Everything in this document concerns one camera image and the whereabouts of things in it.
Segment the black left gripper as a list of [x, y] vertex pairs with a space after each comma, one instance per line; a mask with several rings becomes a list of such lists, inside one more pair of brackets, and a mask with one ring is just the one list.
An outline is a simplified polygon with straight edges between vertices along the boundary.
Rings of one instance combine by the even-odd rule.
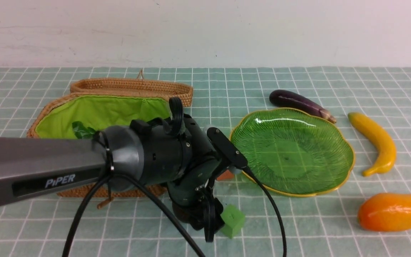
[[189, 169], [177, 182], [167, 184], [176, 218], [196, 231], [203, 230], [205, 241], [210, 243], [224, 226], [221, 217], [224, 207], [214, 197], [213, 189], [217, 177], [226, 168], [224, 160], [207, 159]]

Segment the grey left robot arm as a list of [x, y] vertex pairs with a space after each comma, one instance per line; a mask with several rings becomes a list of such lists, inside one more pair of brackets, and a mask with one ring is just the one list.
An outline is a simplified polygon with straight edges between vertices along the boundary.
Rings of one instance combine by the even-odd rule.
[[224, 226], [223, 205], [199, 192], [212, 182], [221, 158], [204, 131], [184, 115], [184, 132], [169, 136], [152, 120], [111, 126], [97, 138], [0, 137], [0, 207], [81, 187], [114, 171], [140, 184], [164, 185], [181, 222], [204, 229], [206, 241]]

